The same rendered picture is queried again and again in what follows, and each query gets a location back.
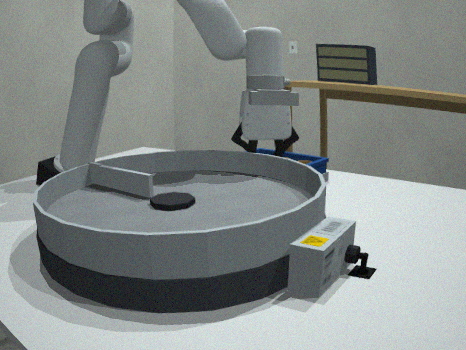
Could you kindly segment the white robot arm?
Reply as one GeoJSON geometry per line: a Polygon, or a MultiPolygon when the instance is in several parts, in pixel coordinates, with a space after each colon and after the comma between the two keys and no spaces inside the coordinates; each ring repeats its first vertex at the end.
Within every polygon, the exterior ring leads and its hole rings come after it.
{"type": "MultiPolygon", "coordinates": [[[[283,90],[290,79],[275,76],[283,75],[280,30],[242,30],[224,0],[177,1],[215,58],[246,59],[246,88],[254,90],[250,105],[299,106],[299,93],[283,90]]],[[[133,55],[134,13],[128,2],[84,0],[83,24],[100,41],[85,46],[76,60],[61,153],[54,158],[60,173],[96,162],[110,79],[129,67],[133,55]]]]}

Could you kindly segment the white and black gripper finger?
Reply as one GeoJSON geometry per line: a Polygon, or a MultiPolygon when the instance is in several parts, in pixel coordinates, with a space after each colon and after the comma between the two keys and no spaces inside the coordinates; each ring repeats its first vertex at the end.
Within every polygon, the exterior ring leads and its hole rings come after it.
{"type": "Polygon", "coordinates": [[[297,140],[299,140],[299,136],[297,135],[296,131],[292,127],[292,135],[291,135],[290,138],[288,138],[288,139],[286,139],[284,141],[283,141],[283,139],[282,140],[274,140],[276,150],[273,153],[273,155],[278,156],[278,157],[283,157],[283,154],[285,153],[285,151],[290,147],[291,144],[293,144],[297,140]],[[277,145],[277,142],[278,142],[278,145],[277,145]]]}
{"type": "Polygon", "coordinates": [[[239,127],[237,128],[234,135],[232,136],[231,140],[234,143],[238,144],[239,146],[243,147],[247,152],[257,153],[256,149],[257,149],[258,140],[249,140],[248,142],[248,144],[250,145],[249,146],[245,141],[241,139],[241,136],[243,134],[241,124],[242,123],[240,123],[239,127]],[[251,142],[252,142],[252,145],[251,145],[251,142]]]}

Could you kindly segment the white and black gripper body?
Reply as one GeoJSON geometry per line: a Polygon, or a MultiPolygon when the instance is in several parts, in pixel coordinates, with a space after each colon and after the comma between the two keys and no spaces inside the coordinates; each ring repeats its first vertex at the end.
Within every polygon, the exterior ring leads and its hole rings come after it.
{"type": "Polygon", "coordinates": [[[247,89],[242,91],[239,125],[247,140],[282,140],[292,133],[290,106],[250,105],[247,89]],[[244,92],[246,91],[246,92],[244,92]]]}

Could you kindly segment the blue crate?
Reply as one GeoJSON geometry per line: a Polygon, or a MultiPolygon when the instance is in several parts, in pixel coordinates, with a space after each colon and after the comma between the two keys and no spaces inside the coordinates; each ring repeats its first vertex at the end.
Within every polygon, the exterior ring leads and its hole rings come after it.
{"type": "MultiPolygon", "coordinates": [[[[258,149],[256,149],[256,152],[261,153],[261,154],[273,155],[275,150],[258,148],[258,149]]],[[[291,159],[296,160],[296,161],[300,161],[300,160],[314,161],[314,162],[308,163],[306,165],[309,165],[309,166],[313,167],[315,170],[317,170],[321,174],[326,172],[326,163],[329,162],[329,158],[312,156],[312,155],[305,155],[305,154],[298,154],[298,153],[291,153],[291,152],[285,152],[283,154],[283,157],[291,158],[291,159]]]]}

